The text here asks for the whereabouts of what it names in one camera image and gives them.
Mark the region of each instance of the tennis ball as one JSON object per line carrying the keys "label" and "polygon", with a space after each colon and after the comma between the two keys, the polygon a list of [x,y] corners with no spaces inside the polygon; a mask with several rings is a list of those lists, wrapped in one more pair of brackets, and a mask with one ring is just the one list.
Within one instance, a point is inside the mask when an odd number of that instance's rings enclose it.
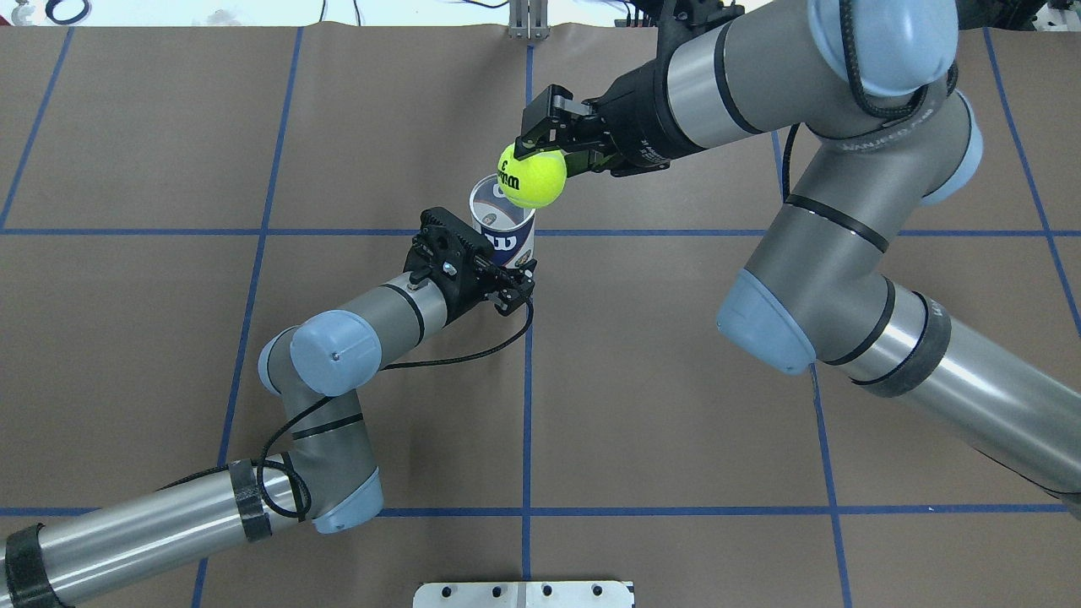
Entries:
{"label": "tennis ball", "polygon": [[566,162],[558,150],[535,154],[524,160],[515,159],[510,144],[496,166],[499,188],[507,199],[524,209],[540,209],[556,200],[566,183]]}

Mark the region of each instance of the robotic arm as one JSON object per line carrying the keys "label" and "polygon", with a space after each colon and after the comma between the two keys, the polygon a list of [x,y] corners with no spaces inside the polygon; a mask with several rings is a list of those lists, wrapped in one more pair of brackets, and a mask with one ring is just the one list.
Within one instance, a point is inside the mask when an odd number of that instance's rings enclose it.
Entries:
{"label": "robotic arm", "polygon": [[[307,518],[333,533],[375,517],[383,508],[379,471],[355,388],[381,369],[415,367],[392,361],[484,300],[504,316],[525,304],[532,320],[535,261],[518,269],[492,264],[492,244],[445,209],[421,220],[403,274],[286,329],[263,349],[259,376],[290,422],[259,459],[11,534],[0,543],[0,608],[74,606]],[[284,433],[292,433],[293,449],[268,457]]]}
{"label": "robotic arm", "polygon": [[785,373],[817,359],[911,402],[1081,518],[1081,395],[876,270],[911,212],[960,189],[983,153],[953,90],[955,4],[854,4],[775,0],[744,15],[665,0],[656,58],[583,103],[548,87],[522,114],[516,157],[558,148],[569,175],[625,176],[805,123],[822,147],[718,329]]}

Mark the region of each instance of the silver metal tube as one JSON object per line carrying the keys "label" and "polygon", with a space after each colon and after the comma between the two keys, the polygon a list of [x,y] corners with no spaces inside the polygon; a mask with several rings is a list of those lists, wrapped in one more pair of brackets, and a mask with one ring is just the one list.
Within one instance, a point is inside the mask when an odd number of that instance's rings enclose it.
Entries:
{"label": "silver metal tube", "polygon": [[[264,478],[270,497],[294,508],[289,479],[273,470]],[[273,531],[296,524],[264,512]],[[38,538],[49,582],[68,606],[246,542],[228,472],[45,526]],[[6,584],[0,608],[12,608]]]}
{"label": "silver metal tube", "polygon": [[902,399],[1056,492],[1081,492],[1081,395],[957,319],[946,356]]}

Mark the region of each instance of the logo on tennis ball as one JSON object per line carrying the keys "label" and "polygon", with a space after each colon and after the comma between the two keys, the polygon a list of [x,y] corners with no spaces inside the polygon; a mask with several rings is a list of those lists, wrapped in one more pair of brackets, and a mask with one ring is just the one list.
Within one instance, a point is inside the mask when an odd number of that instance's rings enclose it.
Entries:
{"label": "logo on tennis ball", "polygon": [[513,188],[517,190],[520,188],[521,182],[518,180],[518,177],[515,177],[510,173],[507,173],[508,162],[509,161],[504,160],[503,164],[499,166],[499,171],[498,171],[499,183],[503,184],[504,186],[507,186],[508,188]]}

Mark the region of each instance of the blue joint cap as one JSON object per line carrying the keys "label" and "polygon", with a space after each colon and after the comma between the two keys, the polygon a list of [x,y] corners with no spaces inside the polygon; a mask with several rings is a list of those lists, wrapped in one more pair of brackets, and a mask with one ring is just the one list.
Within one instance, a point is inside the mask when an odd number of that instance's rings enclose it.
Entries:
{"label": "blue joint cap", "polygon": [[311,521],[320,534],[333,534],[360,526],[383,511],[383,486],[379,484],[379,467],[351,494],[334,508]]}
{"label": "blue joint cap", "polygon": [[773,292],[747,268],[717,313],[717,329],[737,346],[789,374],[814,362],[811,341]]}
{"label": "blue joint cap", "polygon": [[[808,25],[818,52],[848,82],[838,0],[808,0]],[[856,58],[864,90],[879,97],[908,95],[942,78],[957,55],[955,0],[853,3]]]}
{"label": "blue joint cap", "polygon": [[964,102],[965,109],[969,110],[969,147],[964,149],[961,164],[957,167],[949,180],[946,180],[935,191],[920,199],[920,204],[937,204],[963,188],[969,180],[972,180],[972,176],[976,174],[979,161],[984,158],[984,134],[979,132],[979,125],[976,124],[976,114],[972,111],[969,98],[961,91],[956,91],[956,93]]}
{"label": "blue joint cap", "polygon": [[383,345],[363,317],[348,310],[326,310],[296,330],[289,356],[312,391],[337,397],[372,380],[383,361]]}

